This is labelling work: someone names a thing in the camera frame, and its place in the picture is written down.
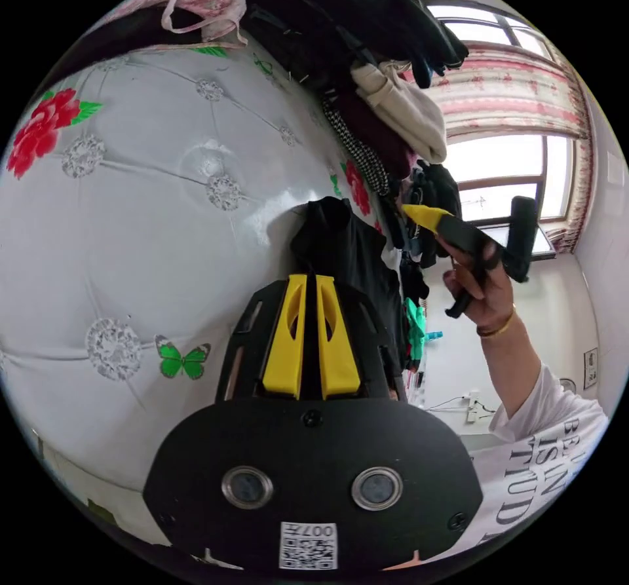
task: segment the white t-shirt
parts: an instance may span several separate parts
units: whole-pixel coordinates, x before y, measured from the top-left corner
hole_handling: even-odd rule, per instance
[[[542,365],[528,399],[509,419],[503,406],[489,430],[506,443],[471,452],[483,502],[459,541],[436,561],[477,546],[528,518],[579,473],[607,427],[599,403],[563,390]]]

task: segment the pink cloth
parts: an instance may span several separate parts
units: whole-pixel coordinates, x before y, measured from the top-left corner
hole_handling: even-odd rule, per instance
[[[235,29],[239,41],[243,45],[247,43],[238,31],[238,23],[246,10],[245,0],[127,0],[107,15],[104,22],[112,22],[139,9],[158,4],[166,5],[162,15],[162,27],[166,30],[188,33],[200,28],[203,41],[213,41]],[[186,28],[173,28],[171,15],[175,7],[198,15],[202,21]]]

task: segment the red striped curtain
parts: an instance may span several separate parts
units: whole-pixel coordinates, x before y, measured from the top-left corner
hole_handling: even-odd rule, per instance
[[[558,252],[579,239],[592,186],[592,134],[587,105],[571,66],[512,46],[468,44],[458,70],[433,78],[427,94],[441,107],[448,143],[523,130],[575,140],[573,192],[565,221],[546,230]],[[410,73],[405,74],[412,80]]]

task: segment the white shirt sleeve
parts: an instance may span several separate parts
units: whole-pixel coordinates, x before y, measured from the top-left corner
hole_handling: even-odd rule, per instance
[[[501,404],[489,424],[489,431],[514,443],[575,417],[579,417],[579,421],[607,423],[596,400],[585,400],[564,390],[550,369],[542,364],[537,382],[520,409],[509,419]]]

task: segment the screw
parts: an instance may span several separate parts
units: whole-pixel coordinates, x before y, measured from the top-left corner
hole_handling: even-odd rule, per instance
[[[307,428],[316,428],[323,423],[323,417],[318,410],[308,410],[303,416],[303,424]]]
[[[457,513],[452,515],[448,520],[448,528],[451,531],[462,531],[467,525],[467,515],[465,513]]]

